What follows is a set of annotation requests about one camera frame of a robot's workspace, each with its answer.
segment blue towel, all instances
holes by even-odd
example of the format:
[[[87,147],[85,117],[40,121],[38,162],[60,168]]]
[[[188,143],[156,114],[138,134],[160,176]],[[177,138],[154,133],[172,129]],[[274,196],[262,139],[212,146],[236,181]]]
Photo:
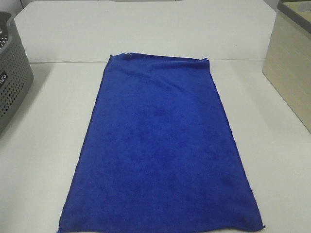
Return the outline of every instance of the blue towel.
[[[111,56],[59,233],[263,228],[207,59]]]

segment table surface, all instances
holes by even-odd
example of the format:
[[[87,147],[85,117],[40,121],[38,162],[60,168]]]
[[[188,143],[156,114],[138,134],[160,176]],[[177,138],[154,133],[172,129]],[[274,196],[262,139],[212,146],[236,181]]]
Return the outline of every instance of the table surface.
[[[99,43],[96,38],[91,38],[92,44],[90,45],[93,46],[93,53],[89,53],[89,50],[83,47],[80,50],[76,48],[75,51],[76,41],[70,45],[69,38],[85,25],[81,25],[81,22],[79,23],[79,20],[74,18],[77,17],[75,14],[86,11],[83,9],[86,5],[89,6],[88,11],[97,12],[92,20],[83,16],[91,25],[92,29],[88,29],[89,32],[93,30],[96,36],[98,36],[97,28],[102,28],[106,34],[114,34],[116,30],[120,32],[130,30],[126,21],[124,24],[118,21],[118,28],[107,23],[103,24],[103,17],[97,9],[101,4],[97,1],[87,2],[88,4],[81,1],[72,2],[71,8],[74,10],[68,13],[70,17],[65,15],[65,11],[69,11],[68,2],[57,1],[31,3],[17,16],[18,30],[27,54],[32,62],[37,62],[37,64],[31,64],[35,80],[28,95],[4,133],[0,135],[1,233],[54,233],[57,231],[59,217],[106,66],[106,62],[94,61],[100,54],[102,60],[105,61],[110,53],[119,53],[120,50],[117,51],[117,49],[121,45],[121,40],[115,41],[113,37],[108,37],[102,43]],[[102,5],[106,6],[105,11],[109,12],[111,8],[120,17],[123,16],[125,8],[131,8],[132,13],[148,15],[148,11],[154,14],[151,12],[152,5],[162,7],[167,4],[167,9],[174,10],[172,5],[175,4],[175,2],[161,2],[161,4],[134,2],[131,6],[128,2],[103,2],[107,2],[107,5]],[[213,3],[210,7],[215,7],[214,4],[216,4],[229,12],[227,5],[214,0],[206,2]],[[269,43],[275,14],[259,0],[223,2],[234,7],[235,12],[239,14],[231,14],[230,18],[224,18],[221,21],[216,20],[213,26],[207,24],[208,21],[201,16],[204,21],[200,21],[200,24],[207,25],[205,32],[186,35],[183,28],[185,31],[188,30],[191,23],[181,24],[179,32],[175,31],[174,35],[170,35],[169,40],[158,41],[158,44],[153,44],[153,42],[159,39],[160,35],[153,38],[155,35],[153,32],[150,38],[147,38],[147,33],[143,32],[144,41],[141,47],[131,35],[129,36],[131,42],[121,45],[121,48],[127,46],[138,52],[185,57],[204,57],[211,54],[218,59],[211,61],[211,73],[266,226],[262,232],[308,233],[311,229],[311,135],[261,72],[264,61],[262,56],[264,57]],[[185,16],[182,12],[186,10],[190,12],[196,9],[202,12],[203,10],[197,8],[196,3],[203,5],[203,1],[184,0],[183,4],[186,8],[179,6],[180,18]],[[243,22],[243,18],[247,20],[251,16],[250,11],[254,11],[250,6],[256,6],[257,12],[254,14],[261,15],[262,30],[255,31],[245,22],[241,25],[241,29],[235,27],[239,31],[232,35],[232,40],[230,40],[229,35],[233,32],[230,28],[231,23]],[[57,14],[56,9],[59,9],[61,13]],[[168,18],[167,10],[164,10],[163,14]],[[43,19],[43,22],[36,22],[39,15],[45,15],[46,19]],[[52,21],[55,15],[57,15],[55,21],[66,22],[60,25],[63,29],[69,25],[72,27],[69,38],[58,39],[59,43],[65,41],[68,47],[56,43],[54,51],[48,43],[53,38],[57,39],[59,33],[65,32],[56,31],[53,35],[48,31],[51,27],[40,25],[49,22],[48,25],[52,26],[55,23]],[[110,19],[118,18],[112,13],[108,15]],[[157,18],[149,18],[145,23],[148,24],[150,21],[153,22],[151,25],[156,25],[157,20],[163,22],[160,18],[162,13],[156,15],[158,15]],[[135,18],[130,14],[127,17],[131,20]],[[254,19],[253,16],[252,20],[259,23],[259,20]],[[33,29],[29,26],[31,22],[34,23]],[[131,22],[129,24],[131,24],[131,31],[139,32],[141,28],[144,31],[145,26],[142,24],[137,26]],[[47,41],[32,40],[33,33],[41,36],[46,34]],[[163,38],[167,36],[164,31],[161,33]],[[252,33],[257,33],[260,39],[254,41]],[[198,34],[202,36],[200,41],[197,41],[201,44],[191,43],[191,46],[183,49],[182,45],[186,45],[187,41],[190,42],[191,36],[195,37]],[[226,38],[228,45],[222,38],[224,34],[228,36]],[[173,37],[177,35],[178,37],[174,39],[176,44],[174,44]],[[224,47],[220,48],[216,45],[217,37]],[[239,49],[230,48],[234,43],[239,45]],[[156,50],[159,44],[166,45],[167,48],[161,47]],[[220,232],[239,231],[225,229]]]

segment white table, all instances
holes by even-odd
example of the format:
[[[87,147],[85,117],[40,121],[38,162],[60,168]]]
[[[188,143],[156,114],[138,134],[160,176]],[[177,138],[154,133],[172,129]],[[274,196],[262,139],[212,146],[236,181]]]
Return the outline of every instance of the white table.
[[[221,6],[214,0],[205,2],[207,8],[214,4]],[[166,46],[166,49],[159,48],[159,50],[156,50],[157,45],[148,43],[156,40],[152,36],[147,38],[142,24],[134,26],[129,23],[130,29],[126,22],[124,25],[119,22],[118,30],[120,32],[144,31],[143,38],[147,40],[145,44],[140,47],[139,43],[135,42],[134,36],[130,35],[132,44],[128,42],[130,47],[128,50],[186,57],[204,57],[211,54],[219,59],[211,61],[211,73],[266,226],[262,232],[308,233],[311,229],[309,197],[311,193],[311,135],[261,72],[264,52],[259,52],[259,50],[266,51],[267,49],[274,14],[264,2],[259,0],[224,2],[234,6],[240,14],[231,15],[230,18],[222,21],[215,21],[213,27],[207,26],[206,32],[198,29],[196,35],[210,34],[214,38],[209,40],[207,37],[202,37],[200,44],[192,44],[192,47],[188,46],[185,49],[182,45],[186,45],[190,37],[182,33],[183,25],[179,26],[179,33],[175,32],[176,35],[179,34],[175,44],[173,40],[163,40],[160,44]],[[67,18],[63,13],[58,14],[57,17],[53,15],[56,15],[55,9],[65,12],[64,8],[67,7],[69,10],[68,2],[35,2],[17,16],[18,30],[28,56],[32,62],[37,64],[31,64],[35,81],[29,94],[5,132],[0,136],[1,233],[54,233],[57,231],[58,220],[106,65],[106,62],[96,63],[94,61],[97,59],[105,61],[110,53],[119,53],[126,47],[118,50],[118,46],[122,46],[121,40],[116,41],[112,37],[102,43],[93,38],[92,43],[89,44],[90,48],[93,48],[93,53],[88,53],[90,49],[74,50],[77,41],[73,40],[70,45],[69,39],[64,38],[59,39],[59,44],[55,44],[56,47],[53,50],[51,47],[46,47],[45,43],[48,44],[53,38],[56,39],[57,33],[64,34],[65,32],[58,31],[54,35],[49,35],[51,28],[42,27],[42,22],[35,22],[38,15],[45,15],[43,22],[48,25],[62,21],[67,21],[62,27],[72,24],[71,31],[68,32],[70,37],[80,33],[79,30],[83,27],[79,23],[76,24],[78,20],[73,18],[75,12],[87,10],[100,12],[98,8],[102,7],[102,11],[104,9],[110,12],[110,9],[114,9],[114,13],[121,17],[126,7],[126,9],[131,8],[130,11],[137,14],[148,15],[148,13],[153,14],[154,9],[162,4],[167,4],[167,8],[173,10],[172,5],[175,2],[161,2],[161,4],[134,2],[133,7],[130,3],[109,1],[103,1],[103,5],[97,1],[88,4],[89,8],[83,9],[86,2],[71,2],[71,8],[74,10],[70,13],[71,17]],[[180,12],[197,9],[194,0],[184,0],[183,4],[185,8],[179,6]],[[230,11],[225,6],[222,7],[226,12]],[[254,10],[253,7],[256,7],[258,11],[254,14],[261,15],[260,19],[263,20],[261,31],[258,32],[260,42],[248,41],[244,37],[245,34],[250,34],[249,39],[254,38],[251,34],[255,30],[246,26],[247,18],[251,15],[250,11]],[[144,9],[144,13],[135,8]],[[241,13],[242,9],[247,10],[245,15]],[[168,12],[164,11],[163,14],[168,19]],[[99,28],[107,34],[113,34],[117,30],[108,24],[102,24],[103,16],[100,14],[95,14],[90,19],[87,16],[83,18],[92,22],[94,33],[97,33]],[[146,18],[145,23],[154,22],[153,25],[155,25],[155,20],[158,18],[160,17]],[[215,49],[217,37],[221,43],[224,43],[221,36],[229,34],[228,31],[232,26],[230,22],[243,22],[243,18],[245,24],[239,29],[243,33],[240,37],[238,34],[233,36],[240,49],[230,48],[233,45],[232,40],[227,41],[230,44],[225,45],[227,50],[225,48]],[[225,32],[217,29],[225,29],[223,23],[227,27]],[[32,33],[42,36],[45,34],[47,41],[32,39]],[[161,33],[158,38],[167,36],[163,31]],[[62,41],[65,41],[68,50],[61,43]],[[35,43],[38,43],[38,48],[32,47]],[[260,46],[261,49],[252,48],[255,45]],[[221,232],[239,231],[222,230]]]

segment microfiber towel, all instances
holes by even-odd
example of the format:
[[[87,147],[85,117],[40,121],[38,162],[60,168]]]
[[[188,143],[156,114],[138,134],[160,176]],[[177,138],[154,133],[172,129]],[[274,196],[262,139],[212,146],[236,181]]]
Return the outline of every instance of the microfiber towel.
[[[263,227],[209,61],[111,56],[58,232]]]

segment gray plastic basket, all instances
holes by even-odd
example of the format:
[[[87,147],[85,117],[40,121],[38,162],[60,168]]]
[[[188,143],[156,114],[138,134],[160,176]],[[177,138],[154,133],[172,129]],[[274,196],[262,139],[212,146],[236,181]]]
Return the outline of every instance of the gray plastic basket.
[[[14,16],[0,11],[0,134],[22,103],[34,79]]]

